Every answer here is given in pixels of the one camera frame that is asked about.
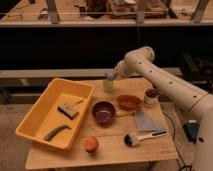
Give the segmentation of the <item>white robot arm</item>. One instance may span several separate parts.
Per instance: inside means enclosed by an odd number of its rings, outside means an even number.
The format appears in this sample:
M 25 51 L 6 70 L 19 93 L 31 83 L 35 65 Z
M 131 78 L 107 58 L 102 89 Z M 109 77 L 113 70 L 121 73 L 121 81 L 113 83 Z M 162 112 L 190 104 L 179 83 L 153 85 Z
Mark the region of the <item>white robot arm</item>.
M 193 171 L 213 171 L 213 94 L 155 66 L 153 49 L 144 46 L 125 54 L 114 68 L 118 79 L 141 75 L 182 110 L 200 122 Z

